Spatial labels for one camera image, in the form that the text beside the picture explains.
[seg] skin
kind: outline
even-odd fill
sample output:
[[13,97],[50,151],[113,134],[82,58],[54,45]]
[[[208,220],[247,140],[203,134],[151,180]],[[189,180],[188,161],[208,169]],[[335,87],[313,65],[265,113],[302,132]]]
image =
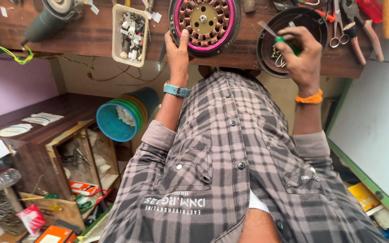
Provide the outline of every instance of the skin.
[[[296,56],[285,43],[279,42],[276,48],[286,61],[289,75],[298,86],[300,97],[310,97],[319,92],[322,46],[305,27],[289,27],[278,31],[286,40],[293,41],[302,50]],[[179,47],[176,47],[168,31],[165,35],[166,53],[170,67],[170,84],[187,86],[188,74],[188,31],[183,30]],[[156,120],[170,130],[176,131],[183,98],[165,94]],[[293,135],[316,133],[321,128],[320,104],[297,103]],[[280,239],[272,216],[262,210],[250,208],[246,214],[240,243],[279,243]]]

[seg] stacked buckets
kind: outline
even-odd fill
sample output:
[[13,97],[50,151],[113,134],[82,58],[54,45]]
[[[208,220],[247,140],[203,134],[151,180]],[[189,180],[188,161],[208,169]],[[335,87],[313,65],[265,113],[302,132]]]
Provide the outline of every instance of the stacked buckets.
[[[144,87],[132,93],[125,93],[103,104],[97,110],[97,124],[100,130],[112,140],[126,142],[131,140],[149,121],[158,105],[158,94],[153,89]],[[117,106],[131,115],[134,126],[125,124],[118,118]]]

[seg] scissors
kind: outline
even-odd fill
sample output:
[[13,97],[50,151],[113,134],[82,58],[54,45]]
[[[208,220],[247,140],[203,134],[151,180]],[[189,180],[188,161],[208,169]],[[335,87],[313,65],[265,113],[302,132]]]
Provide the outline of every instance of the scissors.
[[[340,7],[338,5],[339,0],[334,0],[334,38],[330,41],[330,46],[332,48],[338,47],[339,44],[346,44],[349,41],[349,36],[344,33],[343,31],[343,23],[342,23],[342,15],[340,13]],[[342,31],[342,35],[340,37],[336,37],[337,33],[337,24],[340,26],[340,29]]]

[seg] orange thread bracelet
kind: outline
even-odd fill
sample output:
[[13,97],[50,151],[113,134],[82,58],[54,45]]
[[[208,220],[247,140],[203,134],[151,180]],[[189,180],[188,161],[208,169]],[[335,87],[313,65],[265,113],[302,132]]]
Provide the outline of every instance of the orange thread bracelet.
[[298,103],[319,104],[320,102],[322,102],[322,94],[323,94],[322,90],[319,89],[319,93],[317,93],[316,95],[307,97],[307,98],[301,98],[300,94],[297,94],[295,97],[295,100]]

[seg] gold metal plate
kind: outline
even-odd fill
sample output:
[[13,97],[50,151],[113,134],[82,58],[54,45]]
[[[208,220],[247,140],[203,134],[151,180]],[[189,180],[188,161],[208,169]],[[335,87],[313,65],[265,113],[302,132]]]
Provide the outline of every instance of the gold metal plate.
[[[205,23],[202,23],[200,20],[202,15],[207,17]],[[213,5],[209,3],[199,3],[193,8],[192,13],[190,14],[190,23],[193,30],[197,33],[202,35],[207,34],[216,27],[217,11]]]

